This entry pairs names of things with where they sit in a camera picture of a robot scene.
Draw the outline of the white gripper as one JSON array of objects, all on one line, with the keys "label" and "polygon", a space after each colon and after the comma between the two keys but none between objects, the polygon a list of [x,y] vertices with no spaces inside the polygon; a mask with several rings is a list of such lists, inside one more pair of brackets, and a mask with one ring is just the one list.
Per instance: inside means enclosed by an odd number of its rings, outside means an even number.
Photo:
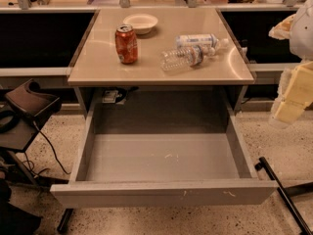
[{"label": "white gripper", "polygon": [[[278,40],[290,39],[293,54],[302,60],[313,60],[313,0],[306,0],[296,14],[273,26],[268,35]],[[312,103],[313,62],[285,69],[279,82],[278,97],[271,108],[269,123],[277,128],[287,128]]]}]

